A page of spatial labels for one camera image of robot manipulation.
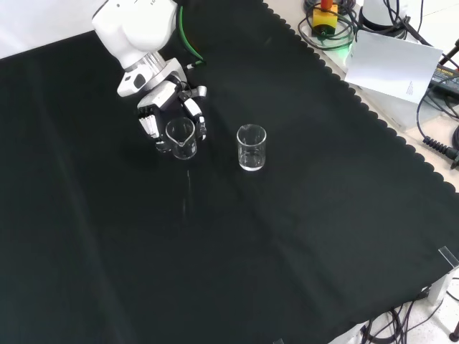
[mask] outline white device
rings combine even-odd
[[[125,70],[118,94],[150,91],[137,108],[143,128],[160,151],[168,151],[169,145],[157,117],[175,99],[194,121],[199,138],[204,140],[207,132],[202,112],[192,100],[205,97],[207,89],[185,90],[186,75],[179,61],[164,61],[158,53],[175,30],[176,10],[172,0],[107,0],[93,16],[100,41]]]
[[[362,14],[364,18],[376,25],[381,27],[391,27],[392,20],[389,16],[389,11],[384,3],[390,4],[391,8],[396,11],[397,0],[364,0],[362,7]],[[407,16],[408,5],[410,0],[399,0],[399,16],[405,18]]]

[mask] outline white paper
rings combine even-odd
[[[419,103],[442,50],[392,37],[359,31],[346,61],[346,81]]]

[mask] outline glass beaker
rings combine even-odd
[[[167,123],[166,135],[171,140],[172,154],[180,160],[188,160],[197,152],[195,127],[186,117],[176,118]]]
[[[266,161],[266,131],[256,124],[243,125],[237,131],[239,164],[246,171],[258,171]]]

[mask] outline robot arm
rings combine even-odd
[[[205,97],[207,90],[184,90],[186,75],[179,61],[166,62],[158,53],[175,30],[176,9],[172,0],[107,0],[93,16],[96,34],[125,70],[118,94],[150,91],[138,104],[138,115],[159,151],[169,145],[158,116],[176,99],[194,121],[198,137],[206,138],[204,117],[192,98]]]

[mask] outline black cable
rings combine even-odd
[[[362,333],[362,342],[365,343],[369,341],[370,343],[375,344],[390,344],[397,341],[398,336],[402,332],[402,324],[400,323],[400,312],[402,311],[403,305],[400,307],[398,312],[395,312],[395,309],[392,308],[389,312],[392,314],[392,321],[379,330],[376,334],[371,335],[372,325],[376,319],[371,319],[368,324],[368,328],[365,328]],[[394,335],[391,335],[388,338],[378,338],[378,334],[388,328],[390,325],[394,324]]]
[[[345,6],[342,5],[344,2],[346,2],[346,4],[349,3],[349,6],[352,6],[352,7],[355,6],[355,0],[341,0],[341,3],[334,3],[334,4],[338,5],[338,12],[334,12],[334,11],[331,11],[331,10],[328,10],[328,9],[322,9],[320,7],[320,4],[316,4],[314,1],[305,0],[304,7],[305,7],[305,12],[306,12],[306,18],[303,19],[302,21],[300,21],[300,23],[298,24],[298,32],[300,33],[301,38],[303,38],[312,47],[314,47],[316,49],[319,49],[319,50],[324,50],[324,51],[340,49],[340,48],[348,47],[349,45],[351,45],[352,41],[354,40],[354,35],[353,35],[354,34],[354,25],[352,24],[351,21],[349,21],[344,16],[347,13],[347,6],[345,7]],[[316,30],[316,28],[314,28],[312,26],[312,23],[309,20],[314,9],[320,9],[323,12],[334,14],[335,16],[338,17],[338,22],[345,23],[346,27],[343,30],[341,30],[340,32],[335,33],[335,34],[324,34],[323,32],[320,32],[320,31]],[[320,37],[318,39],[321,40],[321,41],[326,40],[326,39],[330,39],[330,40],[341,40],[341,39],[348,39],[348,38],[349,39],[344,44],[337,44],[336,46],[333,46],[333,47],[321,47],[321,46],[317,45],[312,39],[307,37],[301,31],[301,24],[304,23],[304,22],[308,23],[308,26],[311,28],[311,31],[316,33]],[[342,36],[342,37],[339,36],[340,34],[343,34],[346,31],[349,31],[349,32],[345,36]]]
[[[450,100],[448,99],[448,96],[445,97],[445,104],[446,104],[446,106],[449,107],[449,109],[450,109],[451,112],[453,113],[453,115],[452,115],[451,117],[454,117],[454,118],[459,119],[459,115],[458,115],[458,113],[453,109],[453,106],[451,105]]]
[[[407,343],[407,331],[403,330],[403,328],[407,328],[407,324],[410,321],[410,314],[411,310],[413,308],[413,305],[415,304],[415,301],[411,302],[411,305],[408,307],[407,314],[404,315],[403,323],[402,323],[402,333],[400,333],[400,344],[406,344]]]
[[[427,98],[429,98],[432,102],[434,101],[432,99],[432,97],[430,97],[430,95],[427,96]],[[430,107],[436,109],[437,111],[442,111],[442,109],[440,109],[438,106],[436,106],[435,104],[431,104],[430,102],[426,101],[426,99],[424,99],[424,102],[428,105],[430,105]]]
[[[456,300],[456,301],[458,301],[458,302],[459,302],[459,299],[458,299],[458,298],[456,298],[456,297],[454,297],[454,296],[452,296],[452,295],[450,294],[450,292],[446,292],[446,293],[447,293],[447,294],[448,294],[448,295],[449,295],[449,296],[450,296],[452,299],[454,299],[454,300]]]
[[[453,133],[453,147],[459,150],[459,126],[454,130]]]
[[[436,107],[433,107],[432,104],[430,104],[429,102],[426,102],[424,100],[424,102],[426,102],[427,104],[429,104],[430,106],[432,106],[433,108],[435,108],[436,110],[439,110],[439,111],[442,111],[444,112],[445,114],[447,114],[448,116],[450,116],[453,120],[459,120],[459,115],[454,111],[454,109],[451,108],[449,104],[449,101],[445,98],[444,101],[445,101],[445,104],[450,108],[450,110],[453,111],[453,113],[449,113],[442,105],[438,104],[438,102],[433,99],[432,97],[430,97],[430,95],[427,96],[427,98],[429,98],[434,104]]]
[[[421,31],[421,26],[422,26],[422,18],[424,17],[424,0],[421,0],[421,20],[419,23],[419,27],[417,28],[417,33]]]
[[[406,23],[402,18],[400,18],[400,16],[396,13],[396,11],[394,11],[391,6],[390,6],[390,3],[386,0],[383,0],[384,1],[384,4],[386,5],[386,7],[388,8],[389,12],[391,13],[395,13],[396,16],[395,16],[395,19],[399,19],[400,20],[400,23],[405,27],[405,29],[415,38],[417,39],[419,42],[421,42],[423,45],[428,45],[429,47],[432,47],[432,45],[426,41],[424,39],[424,37],[422,37],[419,32],[416,31],[416,29],[414,27],[412,27],[410,24]],[[456,62],[454,62],[449,56],[447,56],[446,54],[443,54],[442,53],[442,56],[448,60],[449,62],[451,62],[453,65],[455,65],[456,68],[459,69],[459,64],[457,64]]]
[[[433,317],[433,315],[440,309],[440,307],[442,306],[442,304],[443,304],[443,301],[440,302],[440,304],[438,305],[438,307],[435,308],[435,310],[432,312],[431,315],[429,315],[429,317],[428,317],[426,320],[424,320],[423,322],[420,322],[420,323],[417,324],[416,326],[413,326],[412,328],[410,328],[410,329],[407,331],[407,333],[408,333],[409,331],[411,331],[411,330],[414,330],[414,329],[417,328],[418,326],[421,326],[421,325],[425,324],[427,321],[429,321],[430,318]]]
[[[390,32],[393,32],[395,29],[399,29],[398,25],[392,25],[391,27],[384,29],[384,30],[371,30],[365,27],[360,21],[357,20],[357,13],[354,10],[349,10],[348,15],[352,23],[355,24],[355,26],[357,27],[356,31],[363,30],[363,31],[371,32],[372,34],[388,34]]]
[[[452,77],[447,77],[446,79],[443,79],[441,80],[439,83],[437,83],[436,85],[433,85],[429,90],[427,90],[427,92],[422,96],[422,99],[421,101],[419,102],[419,105],[417,106],[417,110],[416,110],[416,124],[417,124],[417,128],[419,129],[419,132],[421,133],[422,137],[423,138],[426,138],[427,136],[424,134],[424,132],[422,131],[421,129],[421,125],[419,124],[419,111],[420,111],[420,108],[421,108],[421,104],[422,102],[424,101],[424,99],[433,91],[437,88],[437,86],[439,84],[442,84],[444,82],[448,82],[450,80],[454,80],[456,78],[458,78],[459,76],[452,76]]]
[[[447,294],[448,294],[448,295],[449,295],[449,296],[450,296],[452,299],[454,299],[454,300],[456,300],[456,301],[458,301],[458,302],[459,302],[459,299],[458,299],[458,298],[456,298],[456,297],[454,297],[454,296],[452,296],[452,295],[450,294],[450,292],[446,292],[446,293],[447,293]]]

